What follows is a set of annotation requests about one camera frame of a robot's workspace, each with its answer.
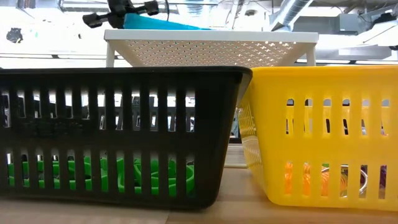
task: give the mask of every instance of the yellow plastic basket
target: yellow plastic basket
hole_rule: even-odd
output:
[[[244,155],[279,205],[398,210],[398,67],[255,68]]]

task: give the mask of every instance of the wooden table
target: wooden table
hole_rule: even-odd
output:
[[[271,203],[247,169],[225,169],[216,203],[200,212],[141,210],[107,205],[0,200],[0,223],[398,223],[398,213],[282,207]]]

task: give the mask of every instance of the white shelf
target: white shelf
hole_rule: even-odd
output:
[[[114,51],[132,66],[289,66],[307,54],[315,65],[317,33],[218,30],[106,30],[106,65]]]

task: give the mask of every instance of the blue object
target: blue object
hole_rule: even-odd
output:
[[[152,19],[140,16],[135,13],[128,13],[124,18],[125,29],[161,29],[161,30],[210,30],[194,26],[167,22],[159,19]]]

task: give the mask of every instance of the shelf leg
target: shelf leg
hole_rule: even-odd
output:
[[[315,46],[307,51],[307,66],[317,66],[315,58]]]
[[[106,46],[106,67],[114,67],[114,50],[111,47],[111,44],[107,42]]]

